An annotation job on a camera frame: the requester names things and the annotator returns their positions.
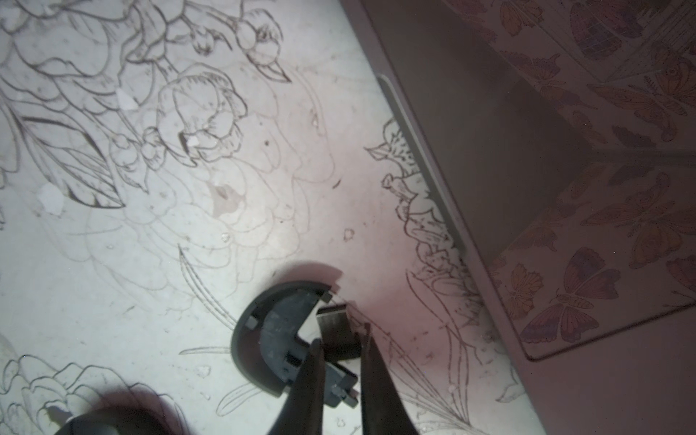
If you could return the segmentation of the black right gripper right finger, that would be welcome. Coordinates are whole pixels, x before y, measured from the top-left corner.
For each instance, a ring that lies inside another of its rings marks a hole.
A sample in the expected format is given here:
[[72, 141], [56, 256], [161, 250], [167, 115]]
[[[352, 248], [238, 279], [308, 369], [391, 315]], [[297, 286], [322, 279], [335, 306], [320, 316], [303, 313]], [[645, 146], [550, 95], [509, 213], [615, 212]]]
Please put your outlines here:
[[364, 324], [360, 335], [362, 429], [364, 434], [418, 435], [393, 383], [372, 334], [372, 326]]

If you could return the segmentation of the black wireless mouse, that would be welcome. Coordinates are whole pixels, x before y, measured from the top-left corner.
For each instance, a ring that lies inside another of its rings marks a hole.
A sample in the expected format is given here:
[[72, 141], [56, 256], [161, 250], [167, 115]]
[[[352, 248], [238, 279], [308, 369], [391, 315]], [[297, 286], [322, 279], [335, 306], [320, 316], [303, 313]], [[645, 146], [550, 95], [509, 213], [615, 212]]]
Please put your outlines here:
[[110, 407], [72, 418], [55, 435], [170, 435], [170, 428], [150, 411]]

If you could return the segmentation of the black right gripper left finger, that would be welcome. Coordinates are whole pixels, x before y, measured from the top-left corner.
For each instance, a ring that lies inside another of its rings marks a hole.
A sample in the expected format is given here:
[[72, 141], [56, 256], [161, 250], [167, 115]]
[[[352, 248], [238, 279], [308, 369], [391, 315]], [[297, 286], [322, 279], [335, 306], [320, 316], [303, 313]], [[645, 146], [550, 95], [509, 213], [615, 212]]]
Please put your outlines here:
[[269, 435], [317, 435], [323, 430], [326, 362], [320, 339], [309, 346], [295, 383]]

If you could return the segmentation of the grey laptop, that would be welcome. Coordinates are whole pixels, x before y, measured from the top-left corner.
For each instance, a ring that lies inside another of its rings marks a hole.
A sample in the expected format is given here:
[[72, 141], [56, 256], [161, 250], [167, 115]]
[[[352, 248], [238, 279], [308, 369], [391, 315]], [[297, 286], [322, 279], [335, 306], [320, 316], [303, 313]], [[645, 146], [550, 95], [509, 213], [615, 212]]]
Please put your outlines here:
[[692, 1], [345, 1], [548, 434], [695, 431]]

